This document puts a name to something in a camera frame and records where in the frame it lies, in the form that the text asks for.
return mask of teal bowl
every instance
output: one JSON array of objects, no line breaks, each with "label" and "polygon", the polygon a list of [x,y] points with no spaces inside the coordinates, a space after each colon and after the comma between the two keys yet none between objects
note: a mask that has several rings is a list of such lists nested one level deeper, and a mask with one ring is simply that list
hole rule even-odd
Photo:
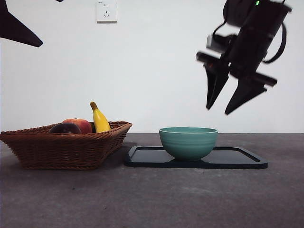
[{"label": "teal bowl", "polygon": [[218,131],[202,127],[167,127],[159,130],[168,154],[180,161],[198,161],[215,146]]}]

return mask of black tray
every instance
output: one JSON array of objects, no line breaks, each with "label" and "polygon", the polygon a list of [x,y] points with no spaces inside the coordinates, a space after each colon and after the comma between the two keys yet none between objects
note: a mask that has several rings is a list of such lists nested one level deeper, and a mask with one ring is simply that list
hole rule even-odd
[{"label": "black tray", "polygon": [[265,169],[268,162],[258,155],[238,147],[214,147],[200,161],[177,161],[163,147],[134,146],[124,160],[131,167],[205,168],[205,169]]}]

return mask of banana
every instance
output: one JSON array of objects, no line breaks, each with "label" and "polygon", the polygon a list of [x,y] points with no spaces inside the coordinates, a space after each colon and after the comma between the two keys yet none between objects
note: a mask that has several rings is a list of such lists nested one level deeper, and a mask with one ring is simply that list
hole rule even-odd
[{"label": "banana", "polygon": [[93,110],[93,120],[96,133],[106,132],[111,130],[108,120],[106,119],[105,115],[98,109],[95,102],[90,103],[91,108]]}]

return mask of electrical outlet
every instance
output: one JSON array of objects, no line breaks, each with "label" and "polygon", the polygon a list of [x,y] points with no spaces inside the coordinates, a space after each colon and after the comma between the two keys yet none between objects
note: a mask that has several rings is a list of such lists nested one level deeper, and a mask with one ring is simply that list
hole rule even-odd
[{"label": "electrical outlet", "polygon": [[100,0],[96,4],[97,22],[117,22],[117,0]]}]

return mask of gray table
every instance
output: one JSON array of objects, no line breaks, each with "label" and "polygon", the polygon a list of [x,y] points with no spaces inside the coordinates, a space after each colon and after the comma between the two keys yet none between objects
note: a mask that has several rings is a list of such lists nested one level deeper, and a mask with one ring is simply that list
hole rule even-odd
[{"label": "gray table", "polygon": [[23,170],[1,145],[1,228],[302,228],[304,134],[219,134],[269,161],[263,170],[131,168],[129,133],[94,171]]}]

